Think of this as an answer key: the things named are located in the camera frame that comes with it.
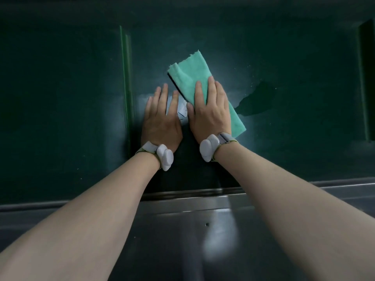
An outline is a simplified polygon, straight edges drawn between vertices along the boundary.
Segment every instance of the white plastic device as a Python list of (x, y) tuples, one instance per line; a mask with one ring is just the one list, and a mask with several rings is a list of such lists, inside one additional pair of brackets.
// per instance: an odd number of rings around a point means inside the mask
[(151, 154), (156, 154), (164, 171), (170, 169), (174, 159), (173, 152), (169, 150), (164, 144), (156, 146), (150, 141), (147, 141), (136, 153), (144, 151)]
[(199, 151), (204, 161), (209, 162), (213, 160), (213, 155), (220, 145), (229, 143), (231, 141), (237, 141), (228, 133), (220, 133), (218, 136), (211, 134), (207, 139), (203, 140), (199, 145)]

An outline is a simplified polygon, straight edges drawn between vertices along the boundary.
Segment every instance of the cloth fold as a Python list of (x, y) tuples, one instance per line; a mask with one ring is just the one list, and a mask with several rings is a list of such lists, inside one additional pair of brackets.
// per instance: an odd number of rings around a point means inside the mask
[[(197, 51), (180, 63), (174, 63), (169, 67), (168, 74), (175, 82), (184, 98), (194, 106), (195, 83), (201, 81), (204, 102), (207, 102), (208, 78), (212, 75), (202, 54)], [(241, 119), (238, 117), (231, 103), (232, 137), (236, 138), (246, 131)]]

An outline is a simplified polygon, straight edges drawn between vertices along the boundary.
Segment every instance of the towel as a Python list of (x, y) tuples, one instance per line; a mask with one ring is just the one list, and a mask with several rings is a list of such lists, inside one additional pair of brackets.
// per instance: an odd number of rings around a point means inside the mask
[[(212, 75), (202, 54), (197, 51), (189, 58), (180, 63), (174, 63), (169, 67), (168, 74), (175, 82), (184, 98), (194, 106), (195, 83), (201, 81), (204, 102), (207, 102), (208, 78)], [(236, 138), (246, 131), (241, 119), (231, 103), (229, 103), (231, 114), (232, 137)]]

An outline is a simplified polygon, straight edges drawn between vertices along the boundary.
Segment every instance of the folded cloth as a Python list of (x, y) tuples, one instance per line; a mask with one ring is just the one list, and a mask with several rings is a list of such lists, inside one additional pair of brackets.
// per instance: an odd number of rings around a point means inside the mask
[[(201, 81), (204, 102), (207, 102), (208, 78), (212, 75), (202, 54), (197, 51), (189, 58), (180, 63), (174, 63), (169, 67), (168, 74), (175, 82), (185, 99), (194, 106), (195, 83)], [(231, 114), (232, 137), (236, 138), (246, 128), (231, 103), (229, 103)]]

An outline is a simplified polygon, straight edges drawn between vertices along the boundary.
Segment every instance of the skin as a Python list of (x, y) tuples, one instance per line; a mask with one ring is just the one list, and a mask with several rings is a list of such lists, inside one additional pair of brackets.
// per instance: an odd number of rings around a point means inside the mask
[[(181, 140), (178, 93), (166, 115), (166, 84), (148, 99), (142, 143), (176, 151)], [(209, 78), (204, 104), (188, 104), (198, 143), (231, 132), (227, 95)], [(237, 142), (215, 159), (244, 188), (285, 252), (312, 280), (374, 280), (375, 219), (294, 176)], [(124, 246), (142, 193), (159, 160), (142, 152), (26, 232), (0, 254), (1, 280), (106, 280)]]

